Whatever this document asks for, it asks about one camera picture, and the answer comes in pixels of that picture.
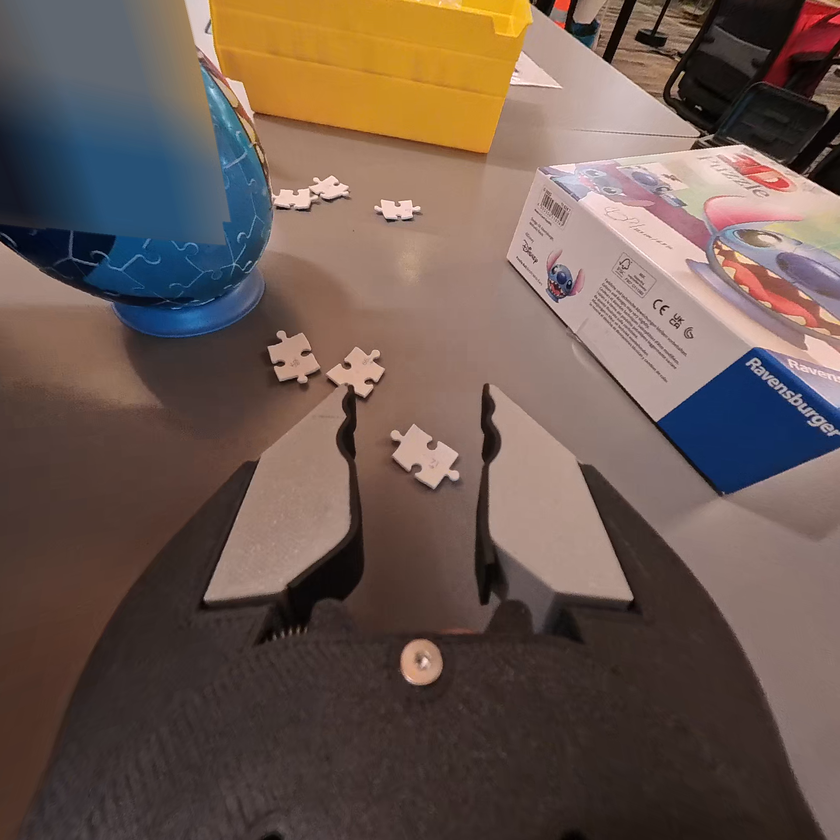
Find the blue puzzle ball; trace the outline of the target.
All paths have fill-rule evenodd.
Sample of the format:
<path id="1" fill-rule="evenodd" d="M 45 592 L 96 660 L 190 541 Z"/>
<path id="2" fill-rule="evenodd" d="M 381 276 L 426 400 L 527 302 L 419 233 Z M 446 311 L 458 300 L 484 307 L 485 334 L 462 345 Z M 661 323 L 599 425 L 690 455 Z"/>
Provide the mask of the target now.
<path id="1" fill-rule="evenodd" d="M 237 292 L 270 237 L 270 175 L 252 118 L 214 63 L 197 56 L 230 215 L 221 245 L 7 224 L 2 245 L 52 279 L 118 305 L 168 312 Z"/>

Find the yellow plastic bin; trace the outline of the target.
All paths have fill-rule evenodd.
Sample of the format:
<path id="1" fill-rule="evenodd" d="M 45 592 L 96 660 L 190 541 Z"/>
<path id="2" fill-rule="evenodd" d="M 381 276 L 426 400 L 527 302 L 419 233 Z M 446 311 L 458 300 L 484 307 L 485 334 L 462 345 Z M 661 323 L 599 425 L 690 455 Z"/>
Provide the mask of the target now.
<path id="1" fill-rule="evenodd" d="M 527 1 L 211 1 L 222 72 L 260 114 L 485 154 Z"/>

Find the black office chair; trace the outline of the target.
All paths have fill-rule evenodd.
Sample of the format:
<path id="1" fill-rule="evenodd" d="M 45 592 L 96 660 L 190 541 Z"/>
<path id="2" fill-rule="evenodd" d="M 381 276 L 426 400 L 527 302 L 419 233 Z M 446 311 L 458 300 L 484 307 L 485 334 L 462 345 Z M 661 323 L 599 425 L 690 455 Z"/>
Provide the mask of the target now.
<path id="1" fill-rule="evenodd" d="M 717 130 L 692 149 L 747 145 L 839 194 L 839 111 L 784 88 L 756 83 L 725 114 Z"/>
<path id="2" fill-rule="evenodd" d="M 666 81 L 665 104 L 711 134 L 777 59 L 803 1 L 716 1 Z"/>

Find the blue ball stand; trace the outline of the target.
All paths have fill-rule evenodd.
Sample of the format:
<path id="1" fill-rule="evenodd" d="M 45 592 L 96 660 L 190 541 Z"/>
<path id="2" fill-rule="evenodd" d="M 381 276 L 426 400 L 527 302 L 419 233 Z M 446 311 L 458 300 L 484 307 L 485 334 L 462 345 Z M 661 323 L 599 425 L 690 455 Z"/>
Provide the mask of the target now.
<path id="1" fill-rule="evenodd" d="M 264 296 L 265 280 L 258 269 L 228 294 L 200 306 L 177 309 L 142 308 L 114 303 L 112 309 L 126 327 L 162 339 L 195 338 L 231 327 L 249 315 Z"/>

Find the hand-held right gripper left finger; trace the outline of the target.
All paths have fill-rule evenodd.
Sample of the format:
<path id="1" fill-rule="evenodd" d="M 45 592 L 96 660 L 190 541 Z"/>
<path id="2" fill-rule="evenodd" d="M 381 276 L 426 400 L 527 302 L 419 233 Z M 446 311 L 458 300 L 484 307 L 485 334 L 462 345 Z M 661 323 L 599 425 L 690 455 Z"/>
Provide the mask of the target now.
<path id="1" fill-rule="evenodd" d="M 364 571 L 355 428 L 355 393 L 341 385 L 259 457 L 205 606 L 272 603 L 309 618 L 353 592 Z"/>

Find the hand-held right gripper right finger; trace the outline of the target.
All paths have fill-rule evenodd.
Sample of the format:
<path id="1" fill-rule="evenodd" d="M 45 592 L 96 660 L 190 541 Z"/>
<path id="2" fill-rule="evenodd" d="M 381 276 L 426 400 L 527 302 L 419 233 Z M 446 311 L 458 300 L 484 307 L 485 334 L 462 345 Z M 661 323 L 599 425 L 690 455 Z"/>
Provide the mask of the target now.
<path id="1" fill-rule="evenodd" d="M 489 383 L 480 428 L 479 602 L 524 604 L 537 632 L 572 607 L 626 612 L 634 595 L 578 459 Z"/>

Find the puzzle box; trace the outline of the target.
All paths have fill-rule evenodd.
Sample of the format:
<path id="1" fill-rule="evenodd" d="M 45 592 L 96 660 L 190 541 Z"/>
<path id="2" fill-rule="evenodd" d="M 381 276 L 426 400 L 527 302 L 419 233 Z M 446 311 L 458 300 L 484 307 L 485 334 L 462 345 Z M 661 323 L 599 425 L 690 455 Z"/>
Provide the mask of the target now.
<path id="1" fill-rule="evenodd" d="M 838 450 L 837 194 L 740 144 L 547 165 L 507 258 L 721 494 Z"/>

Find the red table cloth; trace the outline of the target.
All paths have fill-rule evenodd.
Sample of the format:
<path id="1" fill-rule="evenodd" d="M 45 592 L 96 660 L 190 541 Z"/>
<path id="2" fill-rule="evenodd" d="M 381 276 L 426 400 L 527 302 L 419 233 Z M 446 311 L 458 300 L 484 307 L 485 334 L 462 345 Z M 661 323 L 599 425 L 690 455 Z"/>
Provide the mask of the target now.
<path id="1" fill-rule="evenodd" d="M 838 56 L 838 40 L 838 2 L 804 2 L 791 34 L 763 81 L 810 97 Z"/>

